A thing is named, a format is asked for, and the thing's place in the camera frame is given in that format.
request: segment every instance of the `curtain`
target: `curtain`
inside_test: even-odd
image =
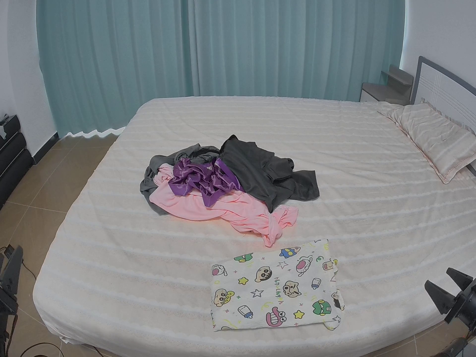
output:
[[[193,95],[188,0],[37,0],[58,134],[125,126],[150,99]]]
[[[195,0],[201,95],[359,100],[399,65],[405,0]]]
[[[60,136],[125,126],[153,98],[358,100],[399,64],[405,0],[37,0]]]

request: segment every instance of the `white wall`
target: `white wall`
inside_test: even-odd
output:
[[[0,115],[17,114],[34,155],[56,132],[39,69],[36,0],[0,0]]]
[[[419,56],[476,86],[476,0],[407,0],[400,67],[415,75]]]

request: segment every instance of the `tiled floor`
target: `tiled floor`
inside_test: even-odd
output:
[[[24,261],[38,274],[50,243],[71,204],[102,160],[114,135],[105,138],[65,138],[58,142],[25,175],[8,202],[0,210],[0,247],[21,245]],[[35,280],[26,269],[20,272],[19,313],[9,355],[18,357],[37,342],[51,342],[61,348],[65,357],[98,357],[91,347],[64,344],[44,326],[31,297]],[[430,357],[441,351],[454,338],[465,336],[467,328],[454,320],[451,325],[440,323],[367,357]],[[37,354],[58,356],[50,345],[33,348],[25,357]],[[115,355],[102,351],[105,356]]]

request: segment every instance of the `mattress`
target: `mattress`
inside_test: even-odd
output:
[[[209,266],[269,250],[221,219],[159,216],[139,193],[150,158],[231,134],[315,170],[321,196],[271,249],[328,238],[346,303],[322,324],[214,332]],[[360,356],[441,321],[424,290],[476,274],[476,177],[444,185],[375,103],[189,97],[144,104],[71,206],[33,291],[48,329],[120,356]]]

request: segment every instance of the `clothing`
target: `clothing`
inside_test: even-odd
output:
[[[237,231],[261,234],[268,247],[281,236],[282,229],[294,225],[298,217],[298,209],[286,205],[279,206],[273,214],[269,214],[263,202],[239,190],[221,196],[213,206],[207,208],[197,189],[186,196],[176,196],[168,184],[172,178],[172,166],[163,164],[154,177],[158,187],[150,195],[151,203],[174,216],[194,221],[221,217]]]
[[[258,148],[255,142],[231,135],[221,146],[220,158],[245,192],[264,201],[270,213],[285,199],[308,201],[319,197],[315,171],[293,172],[293,160],[279,158],[274,152]]]
[[[175,165],[181,158],[189,158],[191,163],[205,164],[210,163],[214,158],[218,157],[219,149],[214,146],[202,147],[199,143],[181,149],[178,152],[172,153],[169,156],[156,155],[150,159],[149,166],[146,168],[144,180],[140,183],[140,193],[142,193],[147,200],[147,203],[160,215],[167,214],[164,209],[159,208],[150,202],[150,195],[157,189],[154,184],[154,176],[157,174],[158,168],[162,164]]]
[[[211,265],[213,329],[294,327],[335,330],[344,301],[327,239]]]
[[[176,196],[186,196],[193,188],[198,189],[207,208],[233,189],[244,191],[220,158],[206,164],[193,164],[189,158],[182,158],[174,165],[173,174],[169,181],[172,192]]]

